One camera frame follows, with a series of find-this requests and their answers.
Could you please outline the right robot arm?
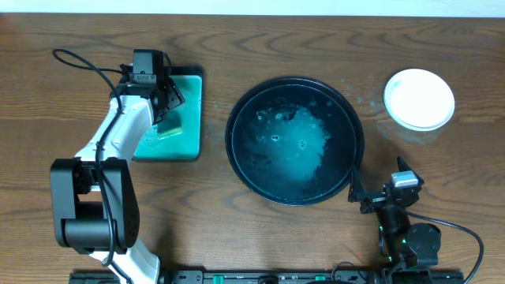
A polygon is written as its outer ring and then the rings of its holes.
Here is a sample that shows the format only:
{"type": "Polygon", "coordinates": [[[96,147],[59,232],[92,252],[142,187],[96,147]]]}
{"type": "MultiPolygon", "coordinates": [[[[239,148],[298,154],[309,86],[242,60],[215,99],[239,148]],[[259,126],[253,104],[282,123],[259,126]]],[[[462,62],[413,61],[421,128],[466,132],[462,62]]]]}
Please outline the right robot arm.
{"type": "Polygon", "coordinates": [[[380,249],[400,269],[422,269],[439,263],[441,232],[425,222],[411,223],[406,209],[419,201],[424,180],[402,157],[398,172],[381,191],[367,191],[357,168],[351,170],[348,201],[360,204],[360,213],[375,214],[380,224],[380,249]]]}

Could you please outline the white plate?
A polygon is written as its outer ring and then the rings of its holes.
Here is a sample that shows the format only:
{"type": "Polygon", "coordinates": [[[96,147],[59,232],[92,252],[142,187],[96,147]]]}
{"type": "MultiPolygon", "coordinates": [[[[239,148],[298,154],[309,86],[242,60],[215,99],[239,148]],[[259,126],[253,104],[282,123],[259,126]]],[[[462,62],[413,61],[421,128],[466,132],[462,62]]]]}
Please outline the white plate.
{"type": "Polygon", "coordinates": [[[444,126],[455,112],[455,97],[445,80],[424,69],[405,69],[383,91],[389,115],[401,126],[429,132],[444,126]]]}

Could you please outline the yellow green sponge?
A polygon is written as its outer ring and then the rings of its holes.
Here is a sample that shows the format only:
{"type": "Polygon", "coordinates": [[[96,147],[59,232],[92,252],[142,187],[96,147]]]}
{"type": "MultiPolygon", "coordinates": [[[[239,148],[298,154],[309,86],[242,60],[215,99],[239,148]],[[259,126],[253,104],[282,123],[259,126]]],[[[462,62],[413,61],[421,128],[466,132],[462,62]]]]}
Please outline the yellow green sponge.
{"type": "Polygon", "coordinates": [[[176,111],[166,113],[163,120],[157,124],[157,135],[160,139],[181,134],[182,131],[182,119],[176,111]]]}

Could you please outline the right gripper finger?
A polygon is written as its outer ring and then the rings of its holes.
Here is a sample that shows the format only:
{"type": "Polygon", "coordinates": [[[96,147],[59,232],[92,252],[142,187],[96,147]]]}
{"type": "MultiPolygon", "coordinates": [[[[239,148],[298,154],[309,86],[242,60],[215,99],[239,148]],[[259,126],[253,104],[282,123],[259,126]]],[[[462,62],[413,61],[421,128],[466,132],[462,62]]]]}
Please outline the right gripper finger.
{"type": "Polygon", "coordinates": [[[361,202],[367,197],[365,188],[361,182],[361,176],[356,166],[352,166],[350,178],[350,190],[348,193],[348,201],[350,203],[361,202]]]}
{"type": "Polygon", "coordinates": [[[398,156],[396,161],[399,172],[413,171],[413,169],[407,164],[407,162],[402,156],[398,156]]]}

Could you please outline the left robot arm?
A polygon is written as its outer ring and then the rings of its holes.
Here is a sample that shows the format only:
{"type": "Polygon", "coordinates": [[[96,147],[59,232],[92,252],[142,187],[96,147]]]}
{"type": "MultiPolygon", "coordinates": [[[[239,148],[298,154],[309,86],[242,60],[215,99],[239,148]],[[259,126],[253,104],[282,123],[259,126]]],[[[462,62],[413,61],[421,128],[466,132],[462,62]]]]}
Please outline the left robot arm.
{"type": "Polygon", "coordinates": [[[123,79],[93,138],[50,167],[57,243],[89,255],[122,283],[157,283],[161,261],[139,238],[140,211],[129,165],[142,136],[184,103],[172,78],[123,79]]]}

